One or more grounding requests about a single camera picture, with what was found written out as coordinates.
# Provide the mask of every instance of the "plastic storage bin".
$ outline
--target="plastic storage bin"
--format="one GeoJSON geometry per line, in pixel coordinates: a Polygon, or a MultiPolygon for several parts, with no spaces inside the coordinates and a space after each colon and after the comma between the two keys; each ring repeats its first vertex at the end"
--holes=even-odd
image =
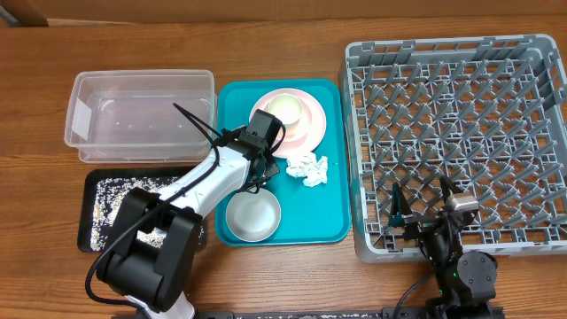
{"type": "Polygon", "coordinates": [[[65,143],[77,148],[85,163],[201,161],[209,145],[173,107],[174,102],[214,126],[213,74],[206,70],[81,73],[69,100],[65,143]]]}

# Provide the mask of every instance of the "table surface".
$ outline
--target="table surface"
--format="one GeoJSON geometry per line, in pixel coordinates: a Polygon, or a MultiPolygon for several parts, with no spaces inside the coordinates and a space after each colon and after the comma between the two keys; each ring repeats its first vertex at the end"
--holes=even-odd
{"type": "MultiPolygon", "coordinates": [[[[184,68],[214,73],[216,91],[250,79],[337,81],[354,41],[545,33],[567,52],[567,17],[358,19],[193,25],[0,29],[0,317],[105,318],[131,312],[90,301],[96,255],[76,247],[86,174],[63,143],[68,98],[83,71],[184,68]]],[[[199,310],[380,309],[428,271],[425,263],[364,264],[352,232],[335,245],[233,248],[214,234],[186,287],[199,310]]],[[[499,258],[508,318],[564,318],[567,256],[499,258]]],[[[95,290],[113,293],[104,284],[95,290]]],[[[434,281],[408,305],[437,296],[434,281]]]]}

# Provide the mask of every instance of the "dish rack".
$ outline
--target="dish rack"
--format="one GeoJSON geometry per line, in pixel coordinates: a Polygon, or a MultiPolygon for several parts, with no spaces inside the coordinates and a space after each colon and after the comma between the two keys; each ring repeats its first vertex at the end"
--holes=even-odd
{"type": "Polygon", "coordinates": [[[465,251],[567,253],[567,81],[551,37],[351,43],[340,79],[360,259],[423,258],[385,227],[392,184],[435,214],[440,175],[480,204],[465,251]]]}

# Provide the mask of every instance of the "stacked plates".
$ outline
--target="stacked plates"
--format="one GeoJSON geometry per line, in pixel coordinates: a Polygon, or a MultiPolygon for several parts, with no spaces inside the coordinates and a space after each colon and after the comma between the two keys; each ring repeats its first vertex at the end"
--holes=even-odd
{"type": "MultiPolygon", "coordinates": [[[[268,112],[268,105],[274,97],[282,94],[291,94],[297,97],[303,105],[303,112],[292,134],[286,134],[282,145],[274,153],[278,158],[287,159],[290,156],[311,152],[319,145],[325,136],[327,119],[321,104],[310,94],[300,89],[276,89],[261,97],[254,105],[250,113],[250,119],[256,110],[268,112]]],[[[281,140],[282,133],[276,138],[276,143],[281,140]]]]}

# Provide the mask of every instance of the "stainless steel bowl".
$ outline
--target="stainless steel bowl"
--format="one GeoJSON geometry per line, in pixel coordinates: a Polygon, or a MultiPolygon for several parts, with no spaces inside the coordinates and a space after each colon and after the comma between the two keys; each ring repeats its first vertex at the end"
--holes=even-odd
{"type": "Polygon", "coordinates": [[[258,194],[241,192],[230,200],[226,217],[234,236],[245,242],[259,242],[277,230],[282,208],[276,196],[264,189],[258,194]]]}

